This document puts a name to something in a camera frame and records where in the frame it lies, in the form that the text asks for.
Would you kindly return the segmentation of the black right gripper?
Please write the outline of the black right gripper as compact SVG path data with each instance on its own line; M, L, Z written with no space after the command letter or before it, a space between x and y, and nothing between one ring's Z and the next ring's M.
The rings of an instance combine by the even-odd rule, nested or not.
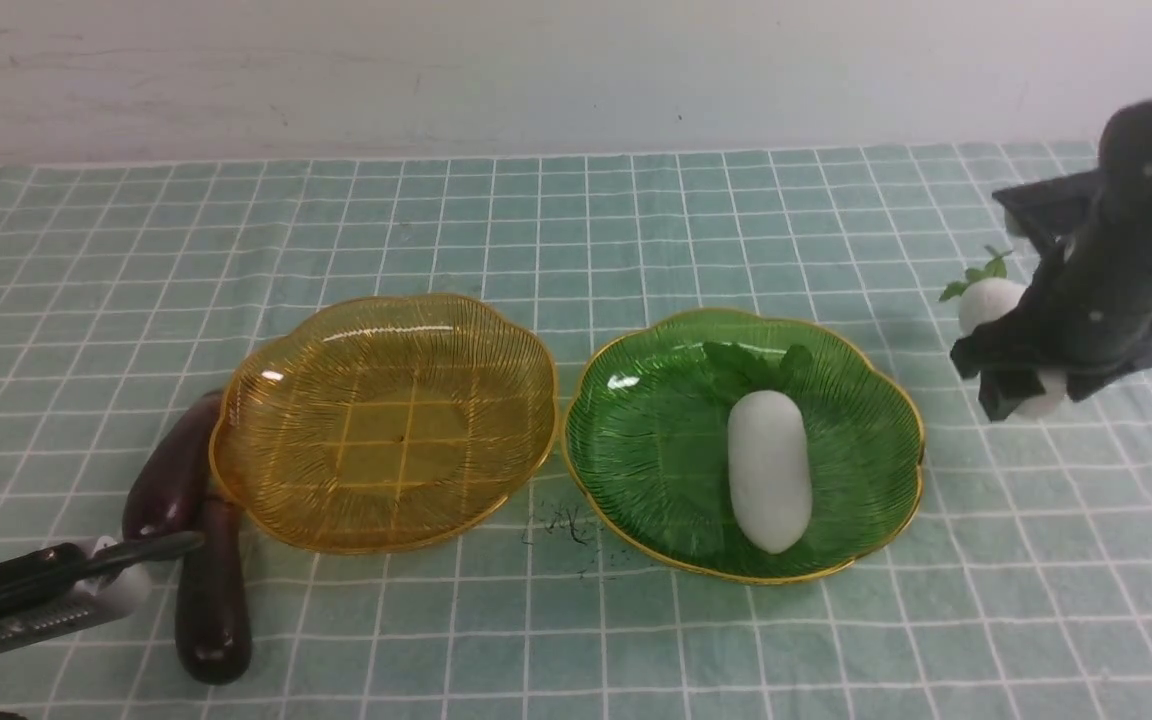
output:
M987 418L1041 396L1043 372L1079 402L1152 369L1152 99L1112 115L1093 169L992 196L1039 263L1018 306L952 344Z

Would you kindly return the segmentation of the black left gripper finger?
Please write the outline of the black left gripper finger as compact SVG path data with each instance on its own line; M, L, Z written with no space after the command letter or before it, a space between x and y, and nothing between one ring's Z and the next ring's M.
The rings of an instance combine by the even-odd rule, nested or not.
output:
M103 550L60 543L0 562L0 619L59 600L88 579L113 579L128 568L174 560L204 544L204 535L187 530L170 536L116 541Z

